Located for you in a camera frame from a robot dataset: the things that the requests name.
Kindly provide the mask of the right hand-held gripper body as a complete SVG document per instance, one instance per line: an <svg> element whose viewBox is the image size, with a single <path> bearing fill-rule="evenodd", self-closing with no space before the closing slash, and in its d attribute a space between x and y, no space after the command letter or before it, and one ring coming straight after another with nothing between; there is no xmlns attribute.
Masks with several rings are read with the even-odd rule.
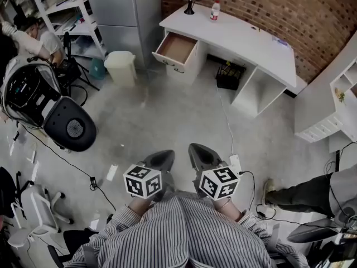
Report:
<svg viewBox="0 0 357 268"><path fill-rule="evenodd" d="M232 196L240 182L240 166L219 165L192 167L196 172L193 181L196 192L200 198L208 197L211 200L221 200Z"/></svg>

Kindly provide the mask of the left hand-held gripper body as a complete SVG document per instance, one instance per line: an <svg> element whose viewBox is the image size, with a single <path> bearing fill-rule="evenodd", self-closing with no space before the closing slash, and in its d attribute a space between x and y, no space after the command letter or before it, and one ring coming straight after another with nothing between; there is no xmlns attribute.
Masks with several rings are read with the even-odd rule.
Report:
<svg viewBox="0 0 357 268"><path fill-rule="evenodd" d="M131 165L123 177L131 196L160 202L170 186L170 165L161 168Z"/></svg>

